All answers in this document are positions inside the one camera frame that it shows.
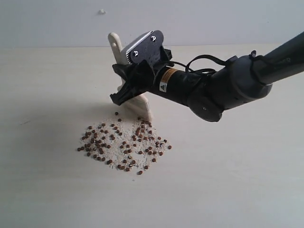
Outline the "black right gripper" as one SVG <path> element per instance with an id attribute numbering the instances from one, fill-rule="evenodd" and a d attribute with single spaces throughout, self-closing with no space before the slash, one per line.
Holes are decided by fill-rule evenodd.
<path id="1" fill-rule="evenodd" d="M 145 92 L 158 95 L 186 107 L 200 106 L 209 69 L 193 70 L 172 61 L 169 49 L 160 47 L 138 64 L 113 64 L 113 71 L 122 83 L 110 94 L 116 105 L 148 106 Z"/>

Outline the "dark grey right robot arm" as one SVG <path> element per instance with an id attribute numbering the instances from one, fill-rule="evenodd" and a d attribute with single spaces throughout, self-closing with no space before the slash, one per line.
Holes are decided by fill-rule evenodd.
<path id="1" fill-rule="evenodd" d="M 116 33 L 110 33 L 108 41 L 116 60 L 113 70 L 122 79 L 111 100 L 146 121 L 152 120 L 146 92 L 188 107 L 205 121 L 218 122 L 224 111 L 266 97 L 274 82 L 304 70 L 303 34 L 264 56 L 256 51 L 227 60 L 198 56 L 221 65 L 219 71 L 193 70 L 189 64 L 183 70 L 176 69 L 159 30 L 146 32 L 125 47 Z"/>

